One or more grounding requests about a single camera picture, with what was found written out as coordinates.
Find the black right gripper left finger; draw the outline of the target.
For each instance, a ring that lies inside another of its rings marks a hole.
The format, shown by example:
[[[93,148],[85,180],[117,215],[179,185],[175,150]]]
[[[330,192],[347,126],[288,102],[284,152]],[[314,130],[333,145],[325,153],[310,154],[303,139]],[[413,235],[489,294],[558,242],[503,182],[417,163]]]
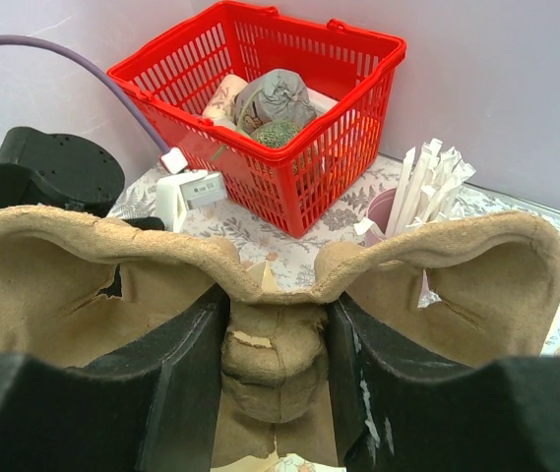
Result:
[[[0,354],[0,471],[207,471],[229,300],[190,308],[83,368]]]

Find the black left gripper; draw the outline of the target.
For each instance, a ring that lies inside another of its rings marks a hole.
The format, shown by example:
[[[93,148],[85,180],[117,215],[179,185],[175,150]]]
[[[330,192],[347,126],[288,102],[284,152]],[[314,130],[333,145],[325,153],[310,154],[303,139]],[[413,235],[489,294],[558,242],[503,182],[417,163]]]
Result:
[[[0,146],[0,208],[44,205],[105,217],[124,189],[118,161],[85,138],[15,127]]]

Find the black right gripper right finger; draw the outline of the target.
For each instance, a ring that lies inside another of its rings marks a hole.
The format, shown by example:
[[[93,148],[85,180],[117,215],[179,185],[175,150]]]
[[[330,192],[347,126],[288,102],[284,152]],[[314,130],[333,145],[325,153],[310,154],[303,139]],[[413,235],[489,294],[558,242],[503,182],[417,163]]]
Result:
[[[349,471],[560,471],[560,357],[471,368],[342,295],[326,308],[339,463]]]

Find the cream paper bag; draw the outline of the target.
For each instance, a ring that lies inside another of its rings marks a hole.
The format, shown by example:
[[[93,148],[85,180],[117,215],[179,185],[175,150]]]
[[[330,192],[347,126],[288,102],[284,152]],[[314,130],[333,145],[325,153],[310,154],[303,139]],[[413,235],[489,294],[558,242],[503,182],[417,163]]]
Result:
[[[327,319],[316,304],[231,302],[221,346],[215,467],[290,453],[337,465]]]

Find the single brown cup carrier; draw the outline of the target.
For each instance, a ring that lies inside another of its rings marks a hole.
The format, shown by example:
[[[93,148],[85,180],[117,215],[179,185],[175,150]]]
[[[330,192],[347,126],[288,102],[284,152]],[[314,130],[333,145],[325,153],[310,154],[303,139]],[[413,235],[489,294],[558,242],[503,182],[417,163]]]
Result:
[[[142,230],[51,206],[0,209],[0,353],[83,368],[220,287],[245,305],[316,304],[331,285],[279,290],[228,240]]]

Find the pink straw holder cup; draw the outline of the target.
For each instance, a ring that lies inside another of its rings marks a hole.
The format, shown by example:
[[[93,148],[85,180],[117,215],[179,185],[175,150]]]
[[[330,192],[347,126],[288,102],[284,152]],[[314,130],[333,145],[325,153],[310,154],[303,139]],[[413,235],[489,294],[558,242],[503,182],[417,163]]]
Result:
[[[366,247],[373,246],[385,240],[385,231],[389,222],[396,188],[386,190],[378,194],[369,204],[366,217],[373,222],[373,225],[364,235]]]

